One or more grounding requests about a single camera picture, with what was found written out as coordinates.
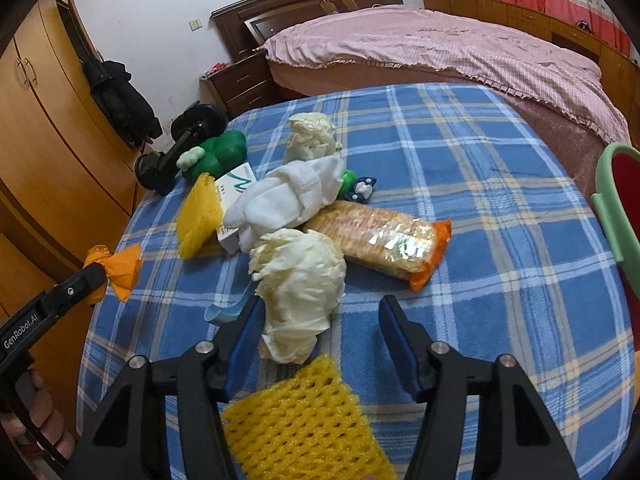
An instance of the wooden furniture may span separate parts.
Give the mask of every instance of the wooden furniture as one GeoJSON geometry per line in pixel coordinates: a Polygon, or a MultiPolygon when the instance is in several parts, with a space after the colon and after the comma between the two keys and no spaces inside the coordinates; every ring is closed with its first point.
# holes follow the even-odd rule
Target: wooden furniture
{"type": "Polygon", "coordinates": [[[215,10],[210,18],[216,24],[231,59],[240,61],[283,28],[331,12],[391,3],[401,4],[402,0],[242,0],[215,10]]]}
{"type": "Polygon", "coordinates": [[[264,56],[264,52],[257,52],[202,78],[230,119],[252,108],[284,101],[264,56]]]}
{"type": "Polygon", "coordinates": [[[214,99],[234,118],[285,99],[257,48],[287,27],[308,20],[402,0],[243,0],[211,14],[231,55],[230,66],[201,78],[214,99]]]}
{"type": "Polygon", "coordinates": [[[640,68],[605,41],[542,12],[498,0],[423,1],[425,9],[517,28],[596,62],[602,88],[626,117],[632,144],[640,148],[640,68]]]}
{"type": "MultiPolygon", "coordinates": [[[[0,304],[9,316],[41,291],[55,285],[54,280],[3,234],[0,234],[0,269],[0,304]]],[[[76,305],[31,349],[31,355],[36,359],[35,368],[71,431],[75,429],[78,371],[92,312],[87,304],[76,305]]]]}
{"type": "MultiPolygon", "coordinates": [[[[91,97],[59,4],[39,0],[0,57],[4,319],[78,270],[92,246],[114,250],[143,196],[132,170],[138,154],[91,97]]],[[[32,352],[71,430],[91,315],[76,306],[32,352]]]]}

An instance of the white plastic bag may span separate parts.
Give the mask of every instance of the white plastic bag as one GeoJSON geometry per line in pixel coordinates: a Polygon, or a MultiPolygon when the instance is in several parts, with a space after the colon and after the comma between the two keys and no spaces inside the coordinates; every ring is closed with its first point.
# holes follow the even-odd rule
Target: white plastic bag
{"type": "Polygon", "coordinates": [[[335,126],[326,114],[295,114],[289,118],[289,124],[291,133],[284,151],[284,162],[333,155],[340,147],[331,133],[335,126]]]}
{"type": "Polygon", "coordinates": [[[342,252],[331,238],[315,231],[280,229],[258,240],[249,272],[260,280],[256,294],[266,305],[260,357],[302,364],[344,296],[342,252]]]}

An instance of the foam fruit net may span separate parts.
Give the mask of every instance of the foam fruit net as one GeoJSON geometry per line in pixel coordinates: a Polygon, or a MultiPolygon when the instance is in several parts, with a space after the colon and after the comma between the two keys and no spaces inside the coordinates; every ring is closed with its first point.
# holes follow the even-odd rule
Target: foam fruit net
{"type": "Polygon", "coordinates": [[[234,402],[222,419],[248,480],[396,478],[358,397],[326,355],[293,378],[234,402]]]}

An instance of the blue plaid blanket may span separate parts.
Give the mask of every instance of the blue plaid blanket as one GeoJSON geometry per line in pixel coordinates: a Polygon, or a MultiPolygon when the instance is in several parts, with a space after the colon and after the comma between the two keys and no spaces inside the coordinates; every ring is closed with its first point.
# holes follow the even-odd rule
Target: blue plaid blanket
{"type": "MultiPolygon", "coordinates": [[[[294,113],[328,114],[348,168],[378,179],[371,205],[453,220],[443,262],[412,294],[405,282],[348,264],[346,295],[319,337],[360,396],[375,435],[400,475],[424,406],[400,386],[377,307],[398,297],[407,316],[462,354],[514,354],[560,429],[583,478],[600,480],[621,452],[632,409],[632,334],[620,278],[602,231],[574,183],[529,126],[483,86],[413,84],[306,98],[252,110],[230,127],[245,132],[258,179],[282,163],[294,113]]],[[[149,194],[120,248],[139,242],[144,263],[127,303],[109,288],[95,307],[79,378],[78,427],[104,397],[126,359],[177,356],[215,327],[213,301],[237,301],[248,257],[215,242],[200,256],[177,254],[175,217],[182,179],[149,194]]],[[[257,355],[241,395],[291,376],[257,355]]],[[[172,475],[184,478],[175,399],[167,402],[172,475]]],[[[459,478],[474,462],[478,401],[467,408],[459,478]]]]}

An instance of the light switch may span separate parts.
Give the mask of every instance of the light switch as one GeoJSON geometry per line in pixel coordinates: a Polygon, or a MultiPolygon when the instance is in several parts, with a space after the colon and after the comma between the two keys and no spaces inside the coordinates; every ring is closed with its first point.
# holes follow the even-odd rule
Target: light switch
{"type": "Polygon", "coordinates": [[[198,30],[202,27],[202,23],[200,23],[200,20],[191,20],[189,22],[189,26],[191,27],[191,30],[198,30]]]}

